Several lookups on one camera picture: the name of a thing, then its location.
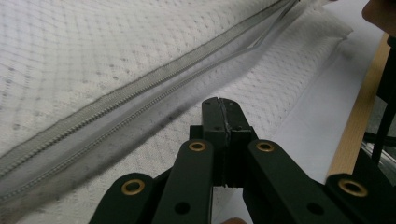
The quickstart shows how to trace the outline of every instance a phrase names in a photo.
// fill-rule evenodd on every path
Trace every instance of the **wooden edge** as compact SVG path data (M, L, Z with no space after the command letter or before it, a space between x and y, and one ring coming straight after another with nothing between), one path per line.
M384 34L361 85L327 176L353 172L361 148L361 140L374 106L376 91L389 55L390 47L387 39L388 35Z

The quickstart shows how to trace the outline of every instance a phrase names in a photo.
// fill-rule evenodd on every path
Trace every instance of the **zipper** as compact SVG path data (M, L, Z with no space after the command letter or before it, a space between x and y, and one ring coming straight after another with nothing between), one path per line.
M132 115L123 119L121 122L119 122L113 128L109 129L107 132L105 132L104 134L100 135L99 137L97 137L96 139L91 141L87 146L83 147L78 152L74 153L72 156L68 157L67 159L60 162L59 164L51 167L47 172L41 174L40 176L35 177L33 180L28 181L26 184L19 186L18 188L14 189L10 192L7 192L6 194L0 195L0 202L7 201L8 199L13 198L14 196L17 196L17 195L25 192L26 190L30 189L31 187L37 185L42 180L47 179L48 177L53 176L53 175L57 174L58 172L62 171L64 168L69 166L71 163L76 161L78 158L85 155L88 151L91 151L93 148L95 148L96 146L101 144L113 133L117 132L122 127L129 124L131 121L137 119L141 114L143 114L145 111L147 111L148 109L150 109L151 107L153 107L154 105L159 103L162 99L166 98L171 93L180 89L187 83L190 83L191 81L193 81L194 79L199 77L201 74L205 73L206 71L208 71L222 63L230 61L232 58L235 58L241 54L248 53L248 52L254 50L255 48L257 48L263 42L264 38L266 36L268 36L270 31L277 25L277 23L285 16L285 14L287 12L289 12L289 10L297 2L298 2L297 0L281 0L279 2L276 2L276 3L272 4L270 7L266 8L264 11L261 11L258 14L248 18L247 20L240 22L239 24L235 25L235 27L233 27L231 30L227 31L223 35L218 36L214 40L212 40L212 41L218 40L219 43L211 44L212 41L210 41L209 43L205 44L204 46L198 48L198 50L205 50L206 48L209 48L209 51L207 51L206 53L200 55L199 57L196 57L195 59L189 61L185 65L177 68L176 71L167 74L165 77L155 76L157 74L160 74L162 72L162 70L165 70L165 71L169 70L169 69L172 70L172 67L174 66L174 64L178 64L178 60L183 60L182 58L184 58L185 56L188 57L192 54L196 55L197 53L195 52L195 50L186 54L185 56L182 56L182 58L179 58L178 60L175 60L160 69L157 69L156 71L151 73L151 76L149 76L149 74L148 74L144 77L139 78L136 82L133 82L133 83L127 85L125 88L111 92L109 95L107 95L99 100L99 102L98 102L99 105L94 104L94 105L88 105L88 106L84 107L82 110L78 111L77 114L73 118L69 117L69 119L71 119L71 120L65 119L65 120L62 120L59 123L57 123L57 125L60 128L51 127L52 129L55 129L55 131L58 131L58 132L56 132L58 134L52 134L52 133L54 133L54 131L51 128L49 128L49 130L47 130L47 133L42 133L43 134L43 135L41 135L42 138L49 139L48 141L45 141L44 144L41 144L40 139L35 138L35 139L28 140L26 143L20 145L19 147L13 148L10 151L10 152L16 151L16 152L14 152L13 155L12 155L12 153L11 153L11 155L9 155L10 153L8 153L3 158L1 158L0 180L3 177L7 176L7 174L12 172L13 170L20 167L25 162L31 160L32 158L34 158L35 156L40 154L42 151L52 147L53 145L57 144L58 142L64 140L66 137L68 137L72 133L75 133L76 131L82 129L83 127L87 126L88 124L93 123L94 121L100 119L104 115L119 108L120 106L132 101L133 99L135 99L137 96L143 94L144 92L152 90L155 87L160 86L164 82L166 82L174 77L177 77L177 75L181 74L182 72L187 71L189 68L193 67L195 64L198 64L198 62L201 62L202 60L208 58L214 52L223 48L230 42L234 41L238 36L244 34L246 31L250 30L252 27L257 25L261 21L265 20L268 16L270 16L276 10L278 10L282 7L285 7L285 9L281 12L281 14L278 16L278 18L272 23L272 25L268 29L264 30L261 33L261 35L257 39L255 39L255 41L253 41L253 43L250 44L248 47L246 47L244 49L240 49L235 53L232 53L232 54L230 54L230 55L228 55L214 63L211 63L208 66L205 66L204 68L202 68L196 72L193 72L189 76L178 81L176 84L173 84L169 89L160 91L159 93L153 95L150 98L150 100L148 100L148 102L146 104L144 104L139 109L137 109ZM145 83L147 83L147 85L143 85L143 87L141 87L140 89L138 89L136 91L136 86L137 86L137 88L139 88L140 87L139 85L145 84ZM109 104L109 103L113 102L114 98L118 99L116 101L116 103ZM92 113L93 111L97 111L98 107L103 108L103 109L100 109L99 110L100 112ZM75 122L76 123L75 125L71 125L71 127L69 127L69 128L62 129L62 127L64 126L64 123L66 123L66 124L73 123L74 119L80 120L80 122ZM32 144L35 146L35 150L23 153L23 152L27 151L27 149L32 148Z

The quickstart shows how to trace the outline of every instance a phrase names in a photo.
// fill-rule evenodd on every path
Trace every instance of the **black bracket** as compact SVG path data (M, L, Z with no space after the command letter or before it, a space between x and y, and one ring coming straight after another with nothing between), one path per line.
M173 168L121 177L90 223L210 223L213 186L243 188L254 223L396 223L390 184L332 175L322 186L281 146L258 139L238 103L211 98L202 111Z

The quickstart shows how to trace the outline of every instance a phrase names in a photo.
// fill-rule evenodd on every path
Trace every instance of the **black metal part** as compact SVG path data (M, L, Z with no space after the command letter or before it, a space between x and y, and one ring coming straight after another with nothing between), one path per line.
M278 144L252 141L247 164L272 206L274 223L352 223Z
M214 149L202 139L185 142L177 154L152 223L209 223Z
M210 223L212 187L225 185L244 188L254 223L396 223L396 193L359 158L354 175L330 176L323 186L279 145L258 140L239 104L211 98L174 167L155 179L118 179L91 223Z
M326 190L354 223L396 223L396 200L391 185L370 184L353 175L332 175Z
M149 223L153 189L154 180L148 175L134 173L120 177L102 198L90 223Z
M247 145L257 139L240 105L213 97L202 102L202 125L191 126L190 139L203 138L215 149L214 185L242 188Z
M363 140L367 143L374 143L377 135L375 133L364 133ZM396 147L396 137L386 136L384 139L384 146Z
M379 82L378 92L376 93L387 103L389 102L390 96L394 92L396 85L396 38L390 36L388 38L388 45L390 45L390 52L381 81Z
M393 122L395 115L396 115L396 90L393 90L393 93L389 98L389 103L385 108L384 114L379 124L378 133L376 135L375 144L373 147L372 160L376 164L379 164L379 160L381 159L381 153L384 147L384 142L388 135L390 126Z

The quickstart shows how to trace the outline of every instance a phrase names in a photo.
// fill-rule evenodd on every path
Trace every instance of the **white surface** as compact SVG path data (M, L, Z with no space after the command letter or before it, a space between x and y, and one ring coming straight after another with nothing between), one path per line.
M121 132L113 133L92 153L3 206L0 220L88 222L119 176L132 172L156 176L172 165L179 146L188 139L189 126L200 123L200 103L210 96L240 103L259 137L271 138L349 32L320 7L305 9L302 1L279 25L272 42L196 78ZM139 139L141 133L146 136ZM122 146L123 154L116 154ZM224 200L215 197L214 201L219 211Z
M0 156L274 2L2 1Z
M313 179L323 183L366 71L383 32L361 17L365 0L340 0L325 8L354 30L335 62L310 85L282 123L279 143ZM241 217L251 223L242 190L234 193L215 223Z

